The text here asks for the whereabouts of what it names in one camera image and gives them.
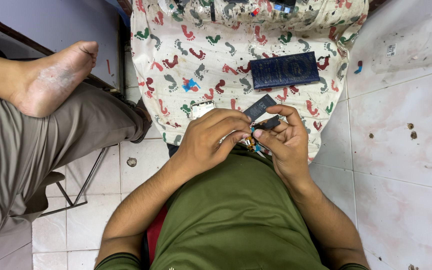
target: small blue object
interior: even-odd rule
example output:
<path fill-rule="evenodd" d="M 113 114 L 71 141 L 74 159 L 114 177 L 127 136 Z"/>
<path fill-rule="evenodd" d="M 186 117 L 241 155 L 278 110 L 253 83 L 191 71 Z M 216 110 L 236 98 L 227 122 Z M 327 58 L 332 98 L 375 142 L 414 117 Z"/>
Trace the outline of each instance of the small blue object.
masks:
<path fill-rule="evenodd" d="M 363 69 L 363 66 L 358 66 L 357 71 L 354 71 L 354 74 L 360 73 L 362 69 Z"/>
<path fill-rule="evenodd" d="M 191 87 L 193 87 L 193 86 L 197 86 L 199 89 L 201 89 L 201 87 L 198 85 L 198 83 L 196 83 L 193 79 L 190 79 L 187 85 L 186 84 L 182 85 L 184 91 L 186 91 L 186 92 L 188 92 L 191 89 Z"/>

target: blue book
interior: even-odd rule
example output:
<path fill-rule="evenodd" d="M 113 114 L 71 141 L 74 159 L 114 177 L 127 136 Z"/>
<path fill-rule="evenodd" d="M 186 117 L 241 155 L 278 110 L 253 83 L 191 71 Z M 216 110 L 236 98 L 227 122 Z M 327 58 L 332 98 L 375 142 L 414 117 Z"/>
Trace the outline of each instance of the blue book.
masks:
<path fill-rule="evenodd" d="M 249 61 L 254 89 L 319 82 L 315 52 Z"/>

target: red object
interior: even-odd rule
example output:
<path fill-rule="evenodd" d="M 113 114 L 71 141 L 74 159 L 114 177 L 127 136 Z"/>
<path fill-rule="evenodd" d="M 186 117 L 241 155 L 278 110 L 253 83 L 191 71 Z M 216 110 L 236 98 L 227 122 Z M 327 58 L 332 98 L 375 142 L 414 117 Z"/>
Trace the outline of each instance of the red object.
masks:
<path fill-rule="evenodd" d="M 146 236 L 148 237 L 149 265 L 153 264 L 155 260 L 156 242 L 158 241 L 159 233 L 161 232 L 167 214 L 168 209 L 166 209 L 166 205 L 163 205 L 163 208 L 161 208 L 158 215 L 153 220 L 153 223 L 151 223 L 146 230 Z"/>

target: leg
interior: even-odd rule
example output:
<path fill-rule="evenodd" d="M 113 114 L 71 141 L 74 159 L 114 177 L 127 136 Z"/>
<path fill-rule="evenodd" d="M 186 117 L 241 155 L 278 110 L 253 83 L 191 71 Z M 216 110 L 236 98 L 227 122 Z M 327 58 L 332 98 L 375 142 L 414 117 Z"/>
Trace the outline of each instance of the leg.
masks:
<path fill-rule="evenodd" d="M 79 41 L 34 61 L 0 57 L 0 98 L 23 114 L 45 117 L 68 98 L 96 65 L 98 43 Z"/>
<path fill-rule="evenodd" d="M 25 217 L 26 205 L 49 172 L 98 148 L 139 138 L 142 123 L 123 102 L 86 83 L 44 118 L 24 115 L 0 99 L 0 233 L 37 217 Z"/>

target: white floor tile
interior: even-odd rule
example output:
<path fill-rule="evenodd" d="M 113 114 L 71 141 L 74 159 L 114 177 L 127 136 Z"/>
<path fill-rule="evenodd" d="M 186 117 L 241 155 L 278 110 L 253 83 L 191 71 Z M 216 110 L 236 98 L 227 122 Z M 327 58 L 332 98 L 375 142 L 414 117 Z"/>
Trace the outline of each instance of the white floor tile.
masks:
<path fill-rule="evenodd" d="M 136 159 L 136 166 L 127 164 Z M 143 140 L 140 144 L 121 142 L 121 192 L 132 192 L 154 175 L 170 159 L 162 140 Z"/>
<path fill-rule="evenodd" d="M 368 261 L 371 270 L 394 270 L 392 267 L 387 265 L 385 261 L 383 261 L 382 257 L 378 257 L 366 249 L 364 250 L 364 254 L 366 255 L 366 260 Z"/>
<path fill-rule="evenodd" d="M 363 247 L 393 267 L 432 269 L 432 187 L 354 173 Z"/>
<path fill-rule="evenodd" d="M 106 223 L 120 204 L 121 195 L 87 195 L 80 202 L 86 200 L 87 204 L 67 210 L 68 250 L 99 249 Z"/>
<path fill-rule="evenodd" d="M 353 172 L 316 163 L 309 165 L 309 172 L 326 197 L 338 206 L 356 226 Z"/>
<path fill-rule="evenodd" d="M 338 102 L 321 133 L 321 146 L 314 163 L 352 170 L 350 119 L 348 102 Z"/>
<path fill-rule="evenodd" d="M 31 243 L 31 226 L 10 235 L 0 236 L 0 259 Z"/>
<path fill-rule="evenodd" d="M 29 243 L 0 259 L 0 270 L 30 270 L 32 262 L 31 244 Z"/>
<path fill-rule="evenodd" d="M 66 207 L 64 197 L 48 198 L 45 212 Z M 33 253 L 66 251 L 66 211 L 33 221 Z"/>
<path fill-rule="evenodd" d="M 68 270 L 93 270 L 99 250 L 68 252 Z"/>
<path fill-rule="evenodd" d="M 62 173 L 64 176 L 66 176 L 66 166 L 62 166 L 60 168 L 57 168 L 53 170 L 54 172 Z M 61 186 L 66 189 L 66 180 L 59 181 Z M 46 187 L 46 197 L 62 197 L 63 193 L 59 189 L 58 185 L 56 183 L 50 184 Z"/>
<path fill-rule="evenodd" d="M 69 196 L 78 195 L 101 149 L 95 150 L 66 165 L 66 192 Z M 119 147 L 106 148 L 99 165 L 93 173 L 84 194 L 120 193 Z"/>
<path fill-rule="evenodd" d="M 124 53 L 124 69 L 125 69 L 125 81 L 124 89 L 130 87 L 138 87 L 138 79 L 136 78 L 135 65 L 133 64 L 133 59 L 131 58 L 131 52 L 127 51 Z"/>
<path fill-rule="evenodd" d="M 350 98 L 349 115 L 355 172 L 432 187 L 432 75 Z"/>
<path fill-rule="evenodd" d="M 67 252 L 33 254 L 33 270 L 67 270 Z"/>
<path fill-rule="evenodd" d="M 351 49 L 350 98 L 432 73 L 431 0 L 387 1 L 364 22 Z M 396 55 L 387 47 L 396 44 Z M 361 73 L 358 61 L 363 61 Z"/>

